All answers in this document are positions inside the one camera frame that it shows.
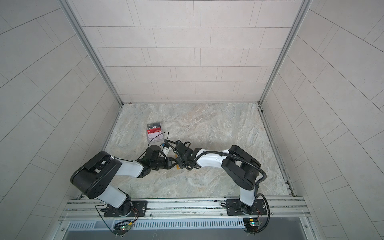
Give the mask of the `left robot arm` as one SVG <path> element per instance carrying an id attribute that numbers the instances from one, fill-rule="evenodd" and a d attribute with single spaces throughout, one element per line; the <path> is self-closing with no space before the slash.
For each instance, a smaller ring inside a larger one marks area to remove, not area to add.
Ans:
<path id="1" fill-rule="evenodd" d="M 111 185 L 115 176 L 143 178 L 151 171 L 170 170 L 177 164 L 159 146 L 148 147 L 137 160 L 124 160 L 101 151 L 76 170 L 70 182 L 89 199 L 101 200 L 118 209 L 129 196 Z"/>

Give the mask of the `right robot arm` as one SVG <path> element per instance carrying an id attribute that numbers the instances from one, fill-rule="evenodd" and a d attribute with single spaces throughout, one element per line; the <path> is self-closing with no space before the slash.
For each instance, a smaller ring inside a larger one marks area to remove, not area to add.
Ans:
<path id="1" fill-rule="evenodd" d="M 256 211 L 259 185 L 267 179 L 267 174 L 250 154 L 236 145 L 224 151 L 209 151 L 201 148 L 192 150 L 188 142 L 180 140 L 168 144 L 178 156 L 181 168 L 188 171 L 205 167 L 223 169 L 241 189 L 238 206 L 233 209 L 245 215 Z"/>

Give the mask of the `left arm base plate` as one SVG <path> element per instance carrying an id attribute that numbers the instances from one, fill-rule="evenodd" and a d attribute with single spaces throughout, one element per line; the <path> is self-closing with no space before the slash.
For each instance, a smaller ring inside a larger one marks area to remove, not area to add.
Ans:
<path id="1" fill-rule="evenodd" d="M 147 210 L 147 201 L 128 201 L 119 208 L 114 208 L 108 204 L 105 209 L 101 209 L 106 218 L 126 218 L 144 217 Z"/>

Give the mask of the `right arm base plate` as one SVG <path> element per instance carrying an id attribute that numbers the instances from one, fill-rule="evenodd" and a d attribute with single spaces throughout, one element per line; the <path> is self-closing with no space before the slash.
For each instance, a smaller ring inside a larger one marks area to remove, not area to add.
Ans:
<path id="1" fill-rule="evenodd" d="M 263 199 L 256 199 L 252 206 L 242 203 L 239 199 L 227 199 L 222 204 L 228 216 L 266 216 L 268 214 L 267 205 Z"/>

